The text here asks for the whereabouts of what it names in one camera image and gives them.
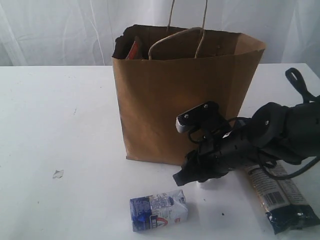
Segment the white backdrop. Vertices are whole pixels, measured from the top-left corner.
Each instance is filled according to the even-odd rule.
[[[165,26],[172,0],[0,0],[0,66],[110,65],[133,24]],[[205,0],[176,0],[171,25],[201,26]],[[205,28],[267,43],[263,63],[307,63],[320,76],[319,0],[208,0]]]

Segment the white table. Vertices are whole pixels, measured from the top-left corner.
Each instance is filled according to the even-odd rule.
[[[320,94],[306,64],[261,64],[240,116],[269,101],[299,104],[289,67]],[[187,222],[132,232],[129,199],[178,189],[180,167],[126,160],[111,66],[0,67],[0,134],[1,240],[277,239],[242,172],[183,186]],[[56,170],[62,178],[53,179]],[[294,180],[318,216],[319,180],[320,164]]]

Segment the plastic wrapper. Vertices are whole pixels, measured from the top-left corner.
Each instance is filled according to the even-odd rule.
[[[130,212],[134,232],[177,224],[188,217],[182,190],[130,199]]]
[[[266,176],[259,166],[248,167],[246,171],[274,234],[320,225],[320,219],[291,179],[273,180]],[[287,175],[280,163],[270,171],[276,176]]]

